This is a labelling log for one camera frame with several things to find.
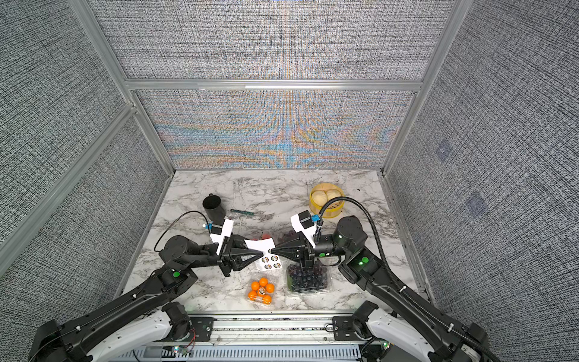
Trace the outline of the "white fruit sticker sheet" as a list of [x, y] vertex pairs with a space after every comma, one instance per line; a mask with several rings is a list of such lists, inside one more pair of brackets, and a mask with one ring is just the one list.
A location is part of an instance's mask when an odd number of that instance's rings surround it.
[[255, 262], [256, 268], [259, 271], [277, 271], [283, 269], [280, 257], [271, 252], [271, 250], [275, 248], [273, 238], [246, 240], [245, 243], [250, 249], [258, 250], [262, 253], [262, 256]]

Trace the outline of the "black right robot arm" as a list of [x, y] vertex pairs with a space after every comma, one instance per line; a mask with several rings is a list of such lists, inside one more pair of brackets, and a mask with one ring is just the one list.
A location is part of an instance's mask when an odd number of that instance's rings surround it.
[[357, 217], [339, 220], [331, 235], [320, 235], [318, 219], [308, 213], [292, 218], [295, 235], [272, 253], [311, 269], [322, 258], [336, 256], [346, 280], [390, 306], [388, 314], [365, 302], [352, 315], [353, 328], [364, 339], [383, 339], [420, 361], [496, 361], [488, 334], [441, 312], [402, 282], [365, 245], [368, 235]]

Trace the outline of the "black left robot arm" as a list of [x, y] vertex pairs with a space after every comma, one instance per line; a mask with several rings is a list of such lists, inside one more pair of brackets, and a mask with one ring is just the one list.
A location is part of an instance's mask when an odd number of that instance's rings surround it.
[[229, 277], [263, 253], [237, 237], [199, 245], [177, 235], [159, 256], [164, 265], [126, 294], [79, 318], [63, 324], [51, 320], [39, 327], [28, 359], [109, 361], [148, 342], [182, 339], [191, 332], [191, 321], [176, 298], [197, 281], [195, 268], [217, 266]]

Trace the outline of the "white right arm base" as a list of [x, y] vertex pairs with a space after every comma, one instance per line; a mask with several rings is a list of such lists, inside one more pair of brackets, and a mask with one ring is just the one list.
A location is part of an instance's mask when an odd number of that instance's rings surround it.
[[392, 342], [419, 361], [429, 361], [431, 344], [409, 323], [399, 320], [375, 303], [364, 302], [352, 315], [355, 333], [363, 339]]

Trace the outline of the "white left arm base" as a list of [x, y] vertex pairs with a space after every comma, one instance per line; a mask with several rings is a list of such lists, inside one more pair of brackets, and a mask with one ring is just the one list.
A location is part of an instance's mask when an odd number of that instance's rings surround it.
[[93, 361], [111, 361], [150, 342], [181, 340], [189, 335], [190, 330], [191, 321], [185, 307], [180, 303], [168, 303], [114, 332], [88, 355]]

